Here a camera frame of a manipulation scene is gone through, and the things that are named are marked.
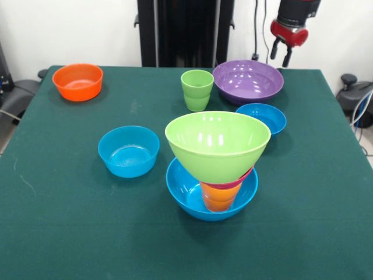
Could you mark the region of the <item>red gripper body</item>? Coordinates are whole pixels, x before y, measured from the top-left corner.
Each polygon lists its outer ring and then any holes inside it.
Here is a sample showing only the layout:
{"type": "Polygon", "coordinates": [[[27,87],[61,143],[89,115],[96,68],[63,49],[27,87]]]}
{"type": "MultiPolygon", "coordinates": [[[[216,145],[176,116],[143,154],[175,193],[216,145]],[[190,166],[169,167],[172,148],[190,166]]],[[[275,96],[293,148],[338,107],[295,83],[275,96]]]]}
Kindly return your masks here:
{"type": "Polygon", "coordinates": [[[276,19],[270,25],[270,31],[276,37],[273,43],[277,47],[282,42],[290,47],[301,46],[308,38],[308,30],[304,27],[292,28],[279,23],[276,19]]]}

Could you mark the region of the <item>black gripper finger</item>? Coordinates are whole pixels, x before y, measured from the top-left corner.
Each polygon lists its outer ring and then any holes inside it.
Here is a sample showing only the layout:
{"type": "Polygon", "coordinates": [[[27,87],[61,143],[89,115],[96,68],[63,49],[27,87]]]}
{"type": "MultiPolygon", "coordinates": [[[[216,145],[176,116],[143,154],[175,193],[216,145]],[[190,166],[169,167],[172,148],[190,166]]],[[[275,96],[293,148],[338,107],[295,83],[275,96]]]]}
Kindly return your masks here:
{"type": "Polygon", "coordinates": [[[291,59],[291,56],[292,56],[292,53],[293,53],[293,48],[292,48],[292,46],[288,45],[287,46],[287,54],[284,57],[284,60],[283,60],[283,63],[282,63],[282,67],[283,68],[287,68],[288,67],[290,59],[291,59]]]}
{"type": "Polygon", "coordinates": [[[276,38],[273,45],[272,45],[272,50],[271,50],[271,53],[270,53],[270,59],[274,60],[276,58],[276,55],[277,55],[277,50],[278,50],[278,44],[280,43],[280,39],[279,38],[276,38]]]}

